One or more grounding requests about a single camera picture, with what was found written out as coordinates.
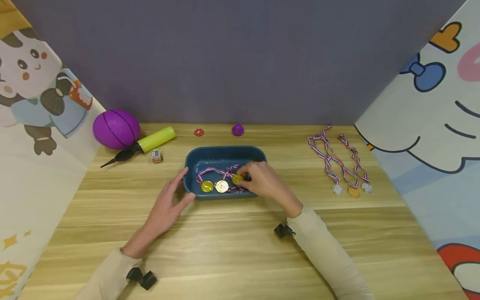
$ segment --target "cartoon wall panel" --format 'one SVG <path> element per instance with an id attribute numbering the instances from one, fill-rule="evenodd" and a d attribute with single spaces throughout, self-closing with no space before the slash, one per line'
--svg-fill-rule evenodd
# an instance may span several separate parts
<path id="1" fill-rule="evenodd" d="M 480 299 L 480 1 L 470 0 L 356 126 L 470 299 Z"/>
<path id="2" fill-rule="evenodd" d="M 0 1 L 0 299 L 26 283 L 98 145 L 102 106 Z"/>

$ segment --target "person's left hand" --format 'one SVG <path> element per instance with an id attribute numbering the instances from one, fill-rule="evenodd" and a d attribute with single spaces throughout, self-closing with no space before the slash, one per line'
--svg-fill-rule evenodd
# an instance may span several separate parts
<path id="1" fill-rule="evenodd" d="M 157 236 L 169 230 L 182 210 L 195 199 L 194 193 L 186 194 L 183 199 L 174 205 L 175 191 L 182 184 L 182 179 L 188 172 L 188 167 L 183 169 L 174 179 L 167 181 L 160 194 L 157 196 L 152 211 L 145 221 L 145 229 L 154 232 Z"/>
<path id="2" fill-rule="evenodd" d="M 153 204 L 152 211 L 145 224 L 137 230 L 130 240 L 122 247 L 121 252 L 133 258 L 141 258 L 153 241 L 169 230 L 180 216 L 182 210 L 195 199 L 195 194 L 186 194 L 175 205 L 173 197 L 188 168 L 183 169 L 174 179 L 167 181 Z"/>

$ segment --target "black clip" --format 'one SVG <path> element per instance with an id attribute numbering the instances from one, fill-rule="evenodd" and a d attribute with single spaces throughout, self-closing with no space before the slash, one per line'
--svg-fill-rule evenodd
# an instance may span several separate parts
<path id="1" fill-rule="evenodd" d="M 149 290 L 157 282 L 152 271 L 148 271 L 144 276 L 139 267 L 132 268 L 127 274 L 127 279 L 137 281 L 146 290 Z"/>
<path id="2" fill-rule="evenodd" d="M 276 235 L 279 238 L 282 238 L 286 235 L 291 235 L 291 236 L 295 235 L 295 232 L 293 232 L 292 228 L 288 227 L 288 225 L 283 225 L 281 223 L 278 224 L 278 226 L 275 227 L 273 231 L 276 233 Z"/>

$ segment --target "blue bow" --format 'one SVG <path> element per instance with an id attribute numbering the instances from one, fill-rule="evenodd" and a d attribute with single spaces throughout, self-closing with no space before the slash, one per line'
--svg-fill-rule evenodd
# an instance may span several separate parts
<path id="1" fill-rule="evenodd" d="M 417 91 L 425 93 L 433 90 L 445 78 L 446 68 L 440 62 L 420 64 L 420 53 L 410 60 L 400 71 L 400 74 L 412 73 L 413 85 Z"/>

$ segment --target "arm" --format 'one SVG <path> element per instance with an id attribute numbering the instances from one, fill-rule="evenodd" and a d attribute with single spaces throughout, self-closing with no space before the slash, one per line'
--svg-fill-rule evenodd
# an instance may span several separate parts
<path id="1" fill-rule="evenodd" d="M 358 267 L 311 208 L 304 206 L 301 214 L 287 218 L 287 223 L 295 232 L 295 241 L 338 300 L 375 299 Z"/>
<path id="2" fill-rule="evenodd" d="M 185 168 L 165 184 L 145 224 L 132 235 L 125 246 L 114 249 L 96 268 L 75 297 L 76 300 L 114 300 L 120 296 L 128 284 L 128 272 L 140 266 L 150 245 L 173 226 L 182 210 L 195 199 L 195 195 L 190 193 L 177 205 L 173 203 L 175 190 L 182 183 L 187 171 L 188 168 Z"/>
<path id="3" fill-rule="evenodd" d="M 249 163 L 238 173 L 243 176 L 249 174 L 252 178 L 251 181 L 239 182 L 239 186 L 259 196 L 271 197 L 283 208 L 288 226 L 295 232 L 295 241 L 339 300 L 374 299 L 359 269 L 325 223 L 298 200 L 267 163 Z"/>

